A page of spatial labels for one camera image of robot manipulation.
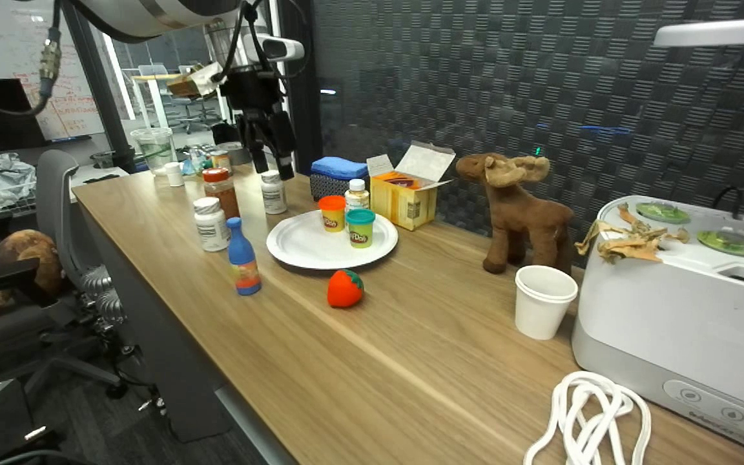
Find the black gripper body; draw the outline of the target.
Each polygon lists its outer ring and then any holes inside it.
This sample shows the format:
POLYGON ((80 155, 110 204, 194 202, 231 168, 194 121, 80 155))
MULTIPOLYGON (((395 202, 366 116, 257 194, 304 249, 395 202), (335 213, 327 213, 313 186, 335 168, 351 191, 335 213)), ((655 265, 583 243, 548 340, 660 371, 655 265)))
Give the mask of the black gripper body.
POLYGON ((238 131, 248 147, 266 145, 274 155, 293 150, 293 129, 280 109, 278 78, 270 69, 229 71, 221 93, 240 111, 238 131))

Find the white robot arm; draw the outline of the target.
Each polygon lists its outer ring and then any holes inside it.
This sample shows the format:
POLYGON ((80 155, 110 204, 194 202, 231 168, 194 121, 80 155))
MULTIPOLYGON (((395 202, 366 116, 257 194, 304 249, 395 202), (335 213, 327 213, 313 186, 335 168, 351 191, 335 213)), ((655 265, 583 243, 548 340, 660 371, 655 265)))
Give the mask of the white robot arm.
POLYGON ((177 28, 221 25, 224 45, 209 78, 235 111, 240 145, 257 173, 293 176, 293 129, 280 109, 278 61, 304 57, 296 38, 269 34, 260 25, 260 0, 71 0, 103 34, 119 40, 147 40, 177 28))

